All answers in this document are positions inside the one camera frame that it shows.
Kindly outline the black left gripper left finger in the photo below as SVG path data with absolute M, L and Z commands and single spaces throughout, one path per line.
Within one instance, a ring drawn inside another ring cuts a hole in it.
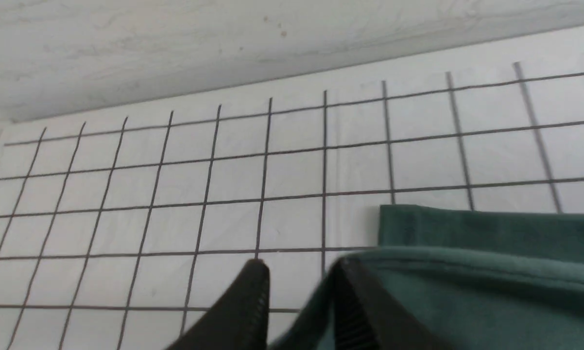
M 170 350 L 265 350 L 267 348 L 270 271 L 250 259 L 223 295 Z

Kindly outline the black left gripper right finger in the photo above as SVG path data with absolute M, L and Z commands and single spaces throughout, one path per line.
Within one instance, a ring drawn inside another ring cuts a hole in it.
M 332 273 L 337 350 L 447 350 L 361 261 L 339 259 Z

